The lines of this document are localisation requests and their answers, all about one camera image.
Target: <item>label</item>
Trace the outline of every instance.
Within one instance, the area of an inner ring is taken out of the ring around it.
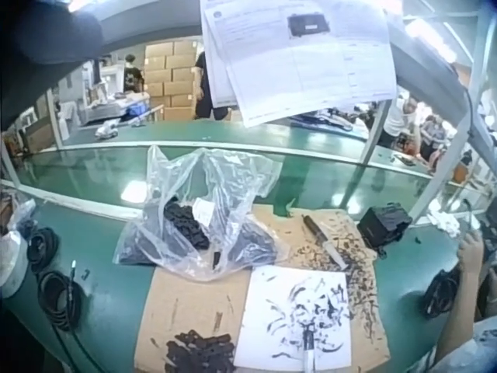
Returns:
[[[228,161],[230,162],[233,162],[233,163],[236,163],[237,165],[242,165],[243,166],[243,163],[242,161],[240,160],[240,158],[236,155],[225,155],[224,156]]]
[[[202,198],[195,199],[193,202],[193,217],[204,227],[208,227],[212,214],[214,213],[214,202],[203,200]]]

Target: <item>paper document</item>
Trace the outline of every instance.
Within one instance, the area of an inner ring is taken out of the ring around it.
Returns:
[[[202,25],[203,46],[205,49],[210,96],[212,98],[213,107],[236,105],[235,93],[231,87],[230,79],[226,72],[226,66],[217,52],[214,37],[205,16],[206,9],[223,4],[226,1],[227,0],[200,0],[200,11],[202,14],[200,21]]]
[[[248,127],[395,95],[384,13],[365,0],[231,0],[205,16]]]
[[[235,366],[304,370],[304,329],[313,331],[316,371],[352,363],[346,274],[277,266],[250,277]]]

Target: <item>cardboard sheet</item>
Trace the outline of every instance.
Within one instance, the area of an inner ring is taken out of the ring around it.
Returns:
[[[273,215],[271,206],[256,205],[254,215],[291,245],[281,266],[313,270],[339,270],[302,222],[302,215],[326,224],[326,232],[343,259],[346,270],[352,329],[351,368],[337,372],[364,372],[390,358],[387,337],[378,312],[373,261],[377,255],[366,248],[352,219],[340,210],[292,210],[292,218]],[[179,333],[196,330],[204,337],[231,334],[238,340],[250,271],[243,270],[220,281],[199,284],[156,269],[141,320],[134,362],[136,371],[164,371],[166,343]],[[253,370],[238,369],[240,372]]]

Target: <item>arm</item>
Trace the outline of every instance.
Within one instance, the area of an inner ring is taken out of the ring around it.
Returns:
[[[483,260],[483,242],[478,232],[464,237],[457,256],[461,279],[452,311],[436,345],[435,364],[473,338],[474,311]]]
[[[419,151],[421,149],[421,133],[419,131],[419,126],[416,126],[413,124],[413,129],[412,129],[413,135],[414,135],[414,151],[415,155],[419,154]]]
[[[200,83],[202,82],[202,74],[203,74],[202,68],[195,67],[193,69],[193,84],[195,87],[195,93],[197,99],[201,99],[203,97],[203,91],[202,88],[200,87]]]
[[[429,133],[426,131],[425,127],[421,129],[421,135],[423,138],[428,139],[429,141],[433,141],[433,138],[429,135]]]
[[[193,84],[197,100],[203,98],[202,76],[205,73],[205,68],[205,52],[202,52],[199,54],[195,62],[195,68],[193,69]]]

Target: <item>cardboard box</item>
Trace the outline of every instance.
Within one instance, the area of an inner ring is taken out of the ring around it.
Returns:
[[[171,77],[171,70],[169,70],[168,68],[166,68],[165,70],[146,71],[145,83],[171,82]]]
[[[173,82],[193,82],[193,69],[194,68],[174,68],[172,70]]]
[[[196,41],[175,41],[174,54],[195,54],[196,55]]]
[[[193,95],[175,95],[171,96],[171,107],[192,106]]]
[[[145,47],[145,57],[172,56],[173,43],[149,44]]]
[[[189,95],[193,93],[192,82],[164,83],[164,96]]]
[[[168,107],[164,109],[164,120],[192,120],[193,109],[191,107]]]
[[[144,88],[145,92],[147,92],[150,97],[160,97],[164,95],[164,83],[147,83],[144,85]]]
[[[151,97],[150,98],[150,108],[153,109],[159,105],[164,105],[164,108],[171,107],[171,97]]]
[[[165,68],[191,68],[195,65],[194,54],[179,54],[165,59]]]
[[[144,63],[145,71],[164,70],[164,68],[165,68],[165,57],[145,58],[145,63]]]

